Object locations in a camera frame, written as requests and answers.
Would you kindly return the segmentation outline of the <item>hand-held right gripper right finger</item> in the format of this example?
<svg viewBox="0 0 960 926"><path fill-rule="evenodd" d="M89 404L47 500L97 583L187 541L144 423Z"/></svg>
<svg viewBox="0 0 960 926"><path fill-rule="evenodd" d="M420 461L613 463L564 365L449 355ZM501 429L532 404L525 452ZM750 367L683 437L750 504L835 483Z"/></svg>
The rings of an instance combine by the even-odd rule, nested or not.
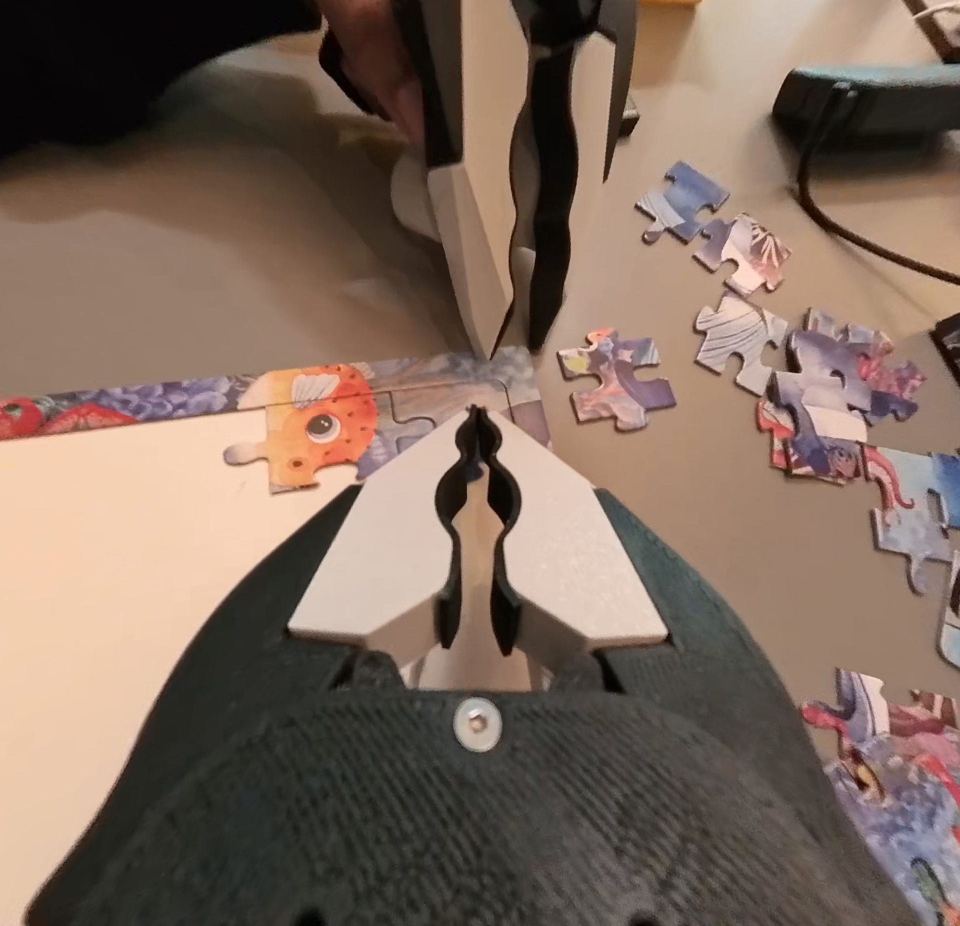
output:
<svg viewBox="0 0 960 926"><path fill-rule="evenodd" d="M502 530L490 620L500 652L573 656L668 632L594 485L498 414L477 411L487 503Z"/></svg>

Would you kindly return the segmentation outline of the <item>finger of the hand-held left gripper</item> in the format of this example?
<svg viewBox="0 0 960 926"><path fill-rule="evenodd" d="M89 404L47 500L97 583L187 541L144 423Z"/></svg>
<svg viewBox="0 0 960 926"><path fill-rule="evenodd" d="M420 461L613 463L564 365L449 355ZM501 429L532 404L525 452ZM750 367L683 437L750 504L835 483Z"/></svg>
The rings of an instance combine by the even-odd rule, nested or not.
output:
<svg viewBox="0 0 960 926"><path fill-rule="evenodd" d="M623 104L616 45L601 33L531 61L530 91L510 154L517 208L510 242L514 318L541 351L581 264L609 174Z"/></svg>
<svg viewBox="0 0 960 926"><path fill-rule="evenodd" d="M529 47L512 0L460 0L460 7L462 155L430 170L427 188L463 326L474 352L490 358L515 297L510 160Z"/></svg>

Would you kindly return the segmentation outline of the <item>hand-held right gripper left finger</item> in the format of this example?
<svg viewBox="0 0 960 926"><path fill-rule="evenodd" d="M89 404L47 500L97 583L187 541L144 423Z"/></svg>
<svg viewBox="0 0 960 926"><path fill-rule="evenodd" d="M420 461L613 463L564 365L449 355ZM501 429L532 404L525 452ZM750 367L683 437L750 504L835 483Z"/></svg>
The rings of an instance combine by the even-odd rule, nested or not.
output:
<svg viewBox="0 0 960 926"><path fill-rule="evenodd" d="M480 412L462 410L366 480L289 619L292 635L381 653L450 648L463 593L453 519Z"/></svg>

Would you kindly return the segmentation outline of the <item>orange pufferfish puzzle piece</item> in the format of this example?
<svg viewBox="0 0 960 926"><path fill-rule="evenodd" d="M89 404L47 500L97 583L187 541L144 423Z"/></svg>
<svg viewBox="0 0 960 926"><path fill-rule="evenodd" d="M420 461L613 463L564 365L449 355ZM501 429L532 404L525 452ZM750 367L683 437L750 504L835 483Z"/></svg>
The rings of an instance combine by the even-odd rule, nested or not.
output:
<svg viewBox="0 0 960 926"><path fill-rule="evenodd" d="M266 432L260 442L226 448L226 464L268 465L271 493L316 484L319 470L358 464L378 427L378 405L366 363L273 370L244 392L239 411L261 409Z"/></svg>

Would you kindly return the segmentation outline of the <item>colourful puzzle frame board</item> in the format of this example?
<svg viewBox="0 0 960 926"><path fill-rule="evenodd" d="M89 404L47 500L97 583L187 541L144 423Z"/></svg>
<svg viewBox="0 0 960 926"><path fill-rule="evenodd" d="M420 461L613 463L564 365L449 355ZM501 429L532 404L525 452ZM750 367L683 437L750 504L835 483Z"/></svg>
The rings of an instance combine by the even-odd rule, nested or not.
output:
<svg viewBox="0 0 960 926"><path fill-rule="evenodd" d="M368 364L373 393L502 382L550 444L529 353L506 347ZM271 493L240 411L258 375L2 398L2 924L21 924L86 830L154 697L201 625L357 464Z"/></svg>

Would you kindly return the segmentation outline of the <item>person's left hand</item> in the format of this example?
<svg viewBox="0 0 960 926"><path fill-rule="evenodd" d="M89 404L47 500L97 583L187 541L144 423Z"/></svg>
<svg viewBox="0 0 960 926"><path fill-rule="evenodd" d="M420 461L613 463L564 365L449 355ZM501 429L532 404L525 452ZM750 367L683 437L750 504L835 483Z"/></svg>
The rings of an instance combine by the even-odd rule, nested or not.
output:
<svg viewBox="0 0 960 926"><path fill-rule="evenodd" d="M425 140L423 92L390 0L311 0L338 41L351 86L412 144Z"/></svg>

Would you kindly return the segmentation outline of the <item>small multicoloured puzzle piece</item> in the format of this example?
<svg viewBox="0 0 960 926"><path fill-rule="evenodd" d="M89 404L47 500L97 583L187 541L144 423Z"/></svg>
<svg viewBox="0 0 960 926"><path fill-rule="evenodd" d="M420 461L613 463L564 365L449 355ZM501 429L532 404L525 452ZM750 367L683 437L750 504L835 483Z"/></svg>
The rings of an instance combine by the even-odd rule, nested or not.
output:
<svg viewBox="0 0 960 926"><path fill-rule="evenodd" d="M657 367L661 357L653 339L621 338L612 328L599 328L585 336L585 344L557 352L564 379L591 377L597 386L570 393L573 415L580 424L611 420L618 432L644 429L651 412L677 406L669 381L641 378L641 368Z"/></svg>

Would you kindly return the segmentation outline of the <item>pile of jigsaw puzzle pieces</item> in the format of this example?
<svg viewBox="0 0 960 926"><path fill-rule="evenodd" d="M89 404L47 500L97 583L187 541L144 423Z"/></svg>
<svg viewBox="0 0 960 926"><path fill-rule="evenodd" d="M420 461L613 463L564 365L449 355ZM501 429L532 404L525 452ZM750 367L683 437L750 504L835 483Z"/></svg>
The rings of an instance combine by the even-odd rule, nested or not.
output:
<svg viewBox="0 0 960 926"><path fill-rule="evenodd" d="M787 477L876 489L870 510L874 547L901 558L906 579L925 594L927 567L949 567L939 628L940 656L958 668L958 456L870 444L884 419L918 409L926 377L890 360L894 344L879 330L838 322L810 308L790 329L758 305L783 280L784 242L746 213L701 221L729 192L678 162L669 186L636 208L651 220L643 240L669 230L683 242L704 238L696 260L735 271L714 307L694 321L695 362L720 374L737 358L735 384L758 397L757 427L770 436L770 465ZM909 704L884 694L882 679L850 669L835 674L835 703L811 701L800 714L837 741L826 775L854 828L922 924L958 924L958 699L913 690Z"/></svg>

